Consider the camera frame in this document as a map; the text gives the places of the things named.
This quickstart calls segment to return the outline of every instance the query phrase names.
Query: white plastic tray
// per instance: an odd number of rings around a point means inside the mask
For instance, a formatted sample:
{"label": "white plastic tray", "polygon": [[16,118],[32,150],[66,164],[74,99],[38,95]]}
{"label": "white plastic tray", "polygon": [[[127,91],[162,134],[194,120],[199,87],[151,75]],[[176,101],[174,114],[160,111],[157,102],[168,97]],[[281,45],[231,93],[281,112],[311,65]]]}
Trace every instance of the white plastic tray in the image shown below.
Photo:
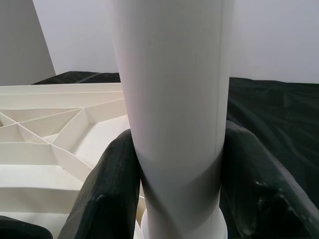
{"label": "white plastic tray", "polygon": [[[0,87],[0,215],[57,238],[87,175],[129,127],[118,83]],[[144,209],[140,197],[139,222]]]}

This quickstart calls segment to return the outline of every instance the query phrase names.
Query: black fabric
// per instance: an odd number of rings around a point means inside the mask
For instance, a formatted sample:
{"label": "black fabric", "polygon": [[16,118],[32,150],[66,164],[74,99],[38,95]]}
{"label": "black fabric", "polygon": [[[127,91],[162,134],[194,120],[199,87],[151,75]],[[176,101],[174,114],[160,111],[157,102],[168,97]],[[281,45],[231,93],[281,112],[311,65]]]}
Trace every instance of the black fabric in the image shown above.
{"label": "black fabric", "polygon": [[69,71],[34,83],[34,85],[49,84],[79,84],[79,83],[119,83],[119,73],[96,73],[84,71]]}
{"label": "black fabric", "polygon": [[139,164],[126,130],[85,180],[58,238],[132,239],[139,192]]}
{"label": "black fabric", "polygon": [[0,239],[53,239],[45,228],[0,216]]}
{"label": "black fabric", "polygon": [[258,138],[231,121],[222,185],[221,200],[227,202],[241,238],[319,238],[316,206]]}
{"label": "black fabric", "polygon": [[232,78],[227,119],[255,134],[319,207],[319,85]]}

